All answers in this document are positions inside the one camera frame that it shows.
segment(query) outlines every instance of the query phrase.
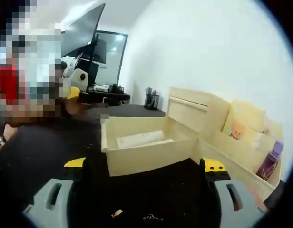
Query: wooden box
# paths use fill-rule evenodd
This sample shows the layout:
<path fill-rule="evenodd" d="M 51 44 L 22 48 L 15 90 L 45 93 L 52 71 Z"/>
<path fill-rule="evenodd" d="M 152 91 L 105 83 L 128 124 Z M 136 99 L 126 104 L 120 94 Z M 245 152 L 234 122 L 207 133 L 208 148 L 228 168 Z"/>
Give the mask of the wooden box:
<path fill-rule="evenodd" d="M 202 132 L 221 130 L 229 103 L 213 94 L 171 88 L 166 117 L 110 117 L 101 125 L 110 176 L 161 168 L 190 158 Z M 173 142 L 119 149 L 116 138 L 162 130 Z"/>
<path fill-rule="evenodd" d="M 265 200 L 277 187 L 281 162 L 268 182 L 255 175 L 267 153 L 251 150 L 221 132 L 230 103 L 210 93 L 171 88 L 166 117 L 110 117 L 101 125 L 102 152 L 107 155 L 110 176 L 158 169 L 191 158 L 223 163 L 231 178 L 257 190 Z M 174 141 L 119 149 L 116 138 L 162 130 Z"/>

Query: purple bottle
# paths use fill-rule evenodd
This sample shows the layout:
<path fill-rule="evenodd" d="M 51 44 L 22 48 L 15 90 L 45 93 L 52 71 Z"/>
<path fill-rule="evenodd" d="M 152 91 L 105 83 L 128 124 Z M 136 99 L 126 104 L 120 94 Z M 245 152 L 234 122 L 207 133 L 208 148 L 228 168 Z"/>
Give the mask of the purple bottle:
<path fill-rule="evenodd" d="M 283 147 L 284 144 L 281 141 L 275 142 L 272 151 L 267 155 L 256 175 L 268 181 L 278 164 Z"/>

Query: ceiling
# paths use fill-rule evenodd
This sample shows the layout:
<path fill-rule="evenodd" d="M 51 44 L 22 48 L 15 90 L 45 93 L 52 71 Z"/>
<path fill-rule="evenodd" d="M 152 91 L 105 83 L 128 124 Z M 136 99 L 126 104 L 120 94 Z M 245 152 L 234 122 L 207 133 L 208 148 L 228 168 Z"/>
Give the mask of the ceiling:
<path fill-rule="evenodd" d="M 152 0 L 37 0 L 34 14 L 37 23 L 61 23 L 65 30 L 73 21 L 92 8 L 106 3 L 99 27 L 120 28 L 130 30 L 140 14 Z"/>

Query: computer monitor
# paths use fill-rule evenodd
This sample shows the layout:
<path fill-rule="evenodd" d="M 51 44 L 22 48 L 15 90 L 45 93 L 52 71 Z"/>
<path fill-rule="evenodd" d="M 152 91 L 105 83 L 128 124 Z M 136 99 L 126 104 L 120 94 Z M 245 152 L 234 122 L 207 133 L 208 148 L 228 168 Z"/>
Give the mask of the computer monitor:
<path fill-rule="evenodd" d="M 105 3 L 97 6 L 65 30 L 61 36 L 61 57 L 94 41 L 104 7 Z"/>
<path fill-rule="evenodd" d="M 99 69 L 99 64 L 93 62 L 89 69 L 88 87 L 91 87 L 95 83 L 98 69 Z"/>
<path fill-rule="evenodd" d="M 94 46 L 95 49 L 94 49 L 93 60 L 99 63 L 106 64 L 107 63 L 107 43 L 101 39 L 98 39 L 96 42 L 97 44 Z M 90 48 L 93 48 L 91 44 L 86 45 L 82 48 L 79 48 L 77 50 L 70 52 L 68 56 L 77 57 L 78 53 L 81 53 L 83 51 L 84 53 L 82 58 L 90 59 L 90 53 L 91 53 Z"/>

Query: small debris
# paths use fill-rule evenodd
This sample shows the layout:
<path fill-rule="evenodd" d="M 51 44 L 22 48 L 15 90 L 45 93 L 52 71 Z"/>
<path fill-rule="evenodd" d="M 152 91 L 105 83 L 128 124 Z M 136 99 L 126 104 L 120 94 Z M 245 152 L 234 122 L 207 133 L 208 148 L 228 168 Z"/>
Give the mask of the small debris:
<path fill-rule="evenodd" d="M 123 212 L 122 210 L 118 210 L 114 214 L 112 214 L 112 217 L 114 218 L 114 217 L 120 215 L 122 212 Z"/>
<path fill-rule="evenodd" d="M 143 220 L 146 220 L 146 219 L 149 219 L 149 220 L 161 220 L 161 221 L 163 221 L 162 218 L 159 219 L 159 218 L 155 217 L 153 214 L 149 214 L 148 216 L 143 217 Z"/>

